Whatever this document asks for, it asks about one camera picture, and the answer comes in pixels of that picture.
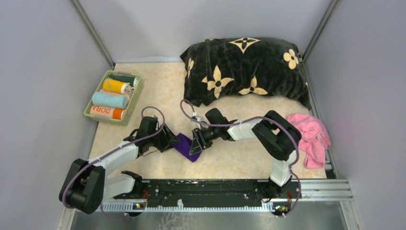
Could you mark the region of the purple towel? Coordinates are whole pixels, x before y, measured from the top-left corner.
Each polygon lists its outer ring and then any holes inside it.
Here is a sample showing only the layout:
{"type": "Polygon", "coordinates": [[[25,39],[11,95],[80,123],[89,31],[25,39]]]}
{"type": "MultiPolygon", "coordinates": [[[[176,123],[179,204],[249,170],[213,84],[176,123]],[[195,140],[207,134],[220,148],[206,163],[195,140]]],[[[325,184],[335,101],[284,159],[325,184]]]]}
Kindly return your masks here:
{"type": "Polygon", "coordinates": [[[177,134],[176,137],[180,141],[172,144],[173,148],[189,161],[196,162],[199,159],[203,148],[198,147],[197,145],[193,146],[193,141],[182,133],[177,134]]]}

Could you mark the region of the light blue towel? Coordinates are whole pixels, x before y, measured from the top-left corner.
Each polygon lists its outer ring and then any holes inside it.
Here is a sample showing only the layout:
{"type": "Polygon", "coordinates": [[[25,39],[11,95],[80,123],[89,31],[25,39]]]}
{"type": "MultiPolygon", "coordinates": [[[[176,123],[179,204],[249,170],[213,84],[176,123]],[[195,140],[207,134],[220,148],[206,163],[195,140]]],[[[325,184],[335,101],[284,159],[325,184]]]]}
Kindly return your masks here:
{"type": "Polygon", "coordinates": [[[124,95],[110,95],[102,92],[95,92],[91,100],[94,105],[120,109],[126,108],[128,103],[124,95]]]}

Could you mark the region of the black floral blanket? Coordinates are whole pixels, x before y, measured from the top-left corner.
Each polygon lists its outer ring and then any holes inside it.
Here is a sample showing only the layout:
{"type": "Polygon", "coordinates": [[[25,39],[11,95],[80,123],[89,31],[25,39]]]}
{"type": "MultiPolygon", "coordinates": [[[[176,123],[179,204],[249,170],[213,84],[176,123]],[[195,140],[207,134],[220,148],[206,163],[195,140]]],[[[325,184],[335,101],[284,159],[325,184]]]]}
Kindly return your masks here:
{"type": "Polygon", "coordinates": [[[207,39],[180,56],[183,98],[195,106],[224,96],[283,96],[311,109],[300,49],[270,37],[207,39]]]}

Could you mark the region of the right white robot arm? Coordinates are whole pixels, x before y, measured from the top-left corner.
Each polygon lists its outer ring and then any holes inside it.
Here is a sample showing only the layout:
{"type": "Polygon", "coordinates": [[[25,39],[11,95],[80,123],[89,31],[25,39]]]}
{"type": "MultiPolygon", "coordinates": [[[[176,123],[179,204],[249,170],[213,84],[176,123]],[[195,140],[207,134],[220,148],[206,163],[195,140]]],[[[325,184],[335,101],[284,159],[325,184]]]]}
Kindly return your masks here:
{"type": "Polygon", "coordinates": [[[291,167],[296,160],[296,150],[302,135],[279,113],[270,110],[265,116],[248,120],[227,120],[217,109],[206,114],[207,121],[197,120],[197,128],[192,130],[192,143],[189,155],[201,153],[221,138],[226,141],[256,138],[274,158],[270,173],[270,193],[283,197],[292,179],[291,167]]]}

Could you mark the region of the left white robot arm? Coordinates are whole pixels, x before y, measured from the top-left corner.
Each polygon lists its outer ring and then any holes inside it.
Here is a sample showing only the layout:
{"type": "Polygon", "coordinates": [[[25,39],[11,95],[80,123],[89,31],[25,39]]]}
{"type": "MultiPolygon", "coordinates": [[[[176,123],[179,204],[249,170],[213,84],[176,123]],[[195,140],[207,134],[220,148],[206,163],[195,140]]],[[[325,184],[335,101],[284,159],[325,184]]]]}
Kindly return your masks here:
{"type": "Polygon", "coordinates": [[[115,177],[110,174],[144,156],[150,147],[165,152],[179,142],[180,138],[166,124],[159,124],[156,117],[145,116],[139,128],[112,150],[92,159],[74,160],[61,187],[59,201],[67,208],[91,214],[102,208],[105,200],[120,195],[145,199],[141,175],[131,171],[123,171],[115,177]]]}

